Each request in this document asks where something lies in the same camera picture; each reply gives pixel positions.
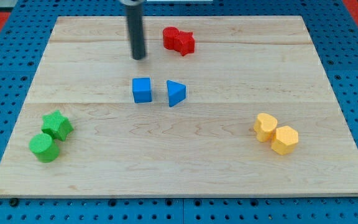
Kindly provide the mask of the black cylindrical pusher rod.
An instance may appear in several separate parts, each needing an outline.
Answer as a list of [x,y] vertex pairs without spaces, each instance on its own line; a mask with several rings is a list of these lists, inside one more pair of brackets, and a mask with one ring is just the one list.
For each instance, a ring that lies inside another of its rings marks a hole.
[[142,60],[146,56],[144,26],[143,26],[143,1],[125,1],[127,28],[131,44],[132,58]]

